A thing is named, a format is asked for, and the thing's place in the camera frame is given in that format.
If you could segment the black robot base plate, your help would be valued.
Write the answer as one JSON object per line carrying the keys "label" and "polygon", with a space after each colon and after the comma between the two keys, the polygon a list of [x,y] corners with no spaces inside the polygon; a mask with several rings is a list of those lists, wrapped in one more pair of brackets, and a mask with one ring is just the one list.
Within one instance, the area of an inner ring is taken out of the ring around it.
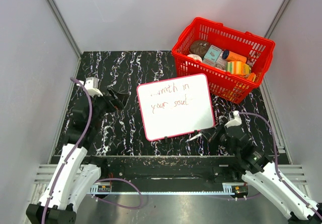
{"label": "black robot base plate", "polygon": [[243,184],[237,172],[237,159],[228,156],[107,156],[105,177],[112,176],[114,192],[132,192],[118,181],[133,183],[142,193],[215,192],[223,183]]}

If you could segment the pink framed whiteboard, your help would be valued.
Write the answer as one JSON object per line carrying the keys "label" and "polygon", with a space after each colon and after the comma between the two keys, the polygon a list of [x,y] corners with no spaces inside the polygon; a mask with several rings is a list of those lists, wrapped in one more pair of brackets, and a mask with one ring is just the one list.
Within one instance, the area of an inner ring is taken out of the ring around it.
{"label": "pink framed whiteboard", "polygon": [[145,137],[175,137],[215,125],[208,80],[195,74],[137,87]]}

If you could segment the white red whiteboard marker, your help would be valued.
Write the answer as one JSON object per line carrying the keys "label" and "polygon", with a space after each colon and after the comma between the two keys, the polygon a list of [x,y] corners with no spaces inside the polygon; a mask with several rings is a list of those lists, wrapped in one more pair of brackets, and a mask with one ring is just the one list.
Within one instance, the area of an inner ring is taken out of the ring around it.
{"label": "white red whiteboard marker", "polygon": [[200,133],[196,134],[195,136],[193,136],[193,137],[189,138],[188,140],[186,140],[186,142],[193,141],[193,140],[195,140],[195,139],[197,139],[199,137],[202,137],[202,136],[203,136],[203,133],[200,132]]}

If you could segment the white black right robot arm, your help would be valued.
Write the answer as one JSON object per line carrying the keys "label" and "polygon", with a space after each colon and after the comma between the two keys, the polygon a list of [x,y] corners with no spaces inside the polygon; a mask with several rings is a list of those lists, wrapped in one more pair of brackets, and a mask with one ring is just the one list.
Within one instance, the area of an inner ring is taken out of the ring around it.
{"label": "white black right robot arm", "polygon": [[288,223],[321,223],[321,203],[301,192],[280,171],[271,157],[251,143],[241,125],[226,126],[223,122],[210,128],[210,144],[225,148],[236,164],[229,168],[229,177],[243,180],[266,197],[288,220]]}

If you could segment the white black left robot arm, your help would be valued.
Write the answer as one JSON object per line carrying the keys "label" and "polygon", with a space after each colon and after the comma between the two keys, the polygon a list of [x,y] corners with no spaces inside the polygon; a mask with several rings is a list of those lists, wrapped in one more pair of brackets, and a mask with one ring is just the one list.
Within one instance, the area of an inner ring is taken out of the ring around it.
{"label": "white black left robot arm", "polygon": [[71,126],[49,185],[36,204],[29,204],[30,223],[75,223],[77,210],[91,186],[109,175],[107,161],[86,157],[107,113],[124,109],[129,95],[111,88],[102,96],[84,94],[73,105]]}

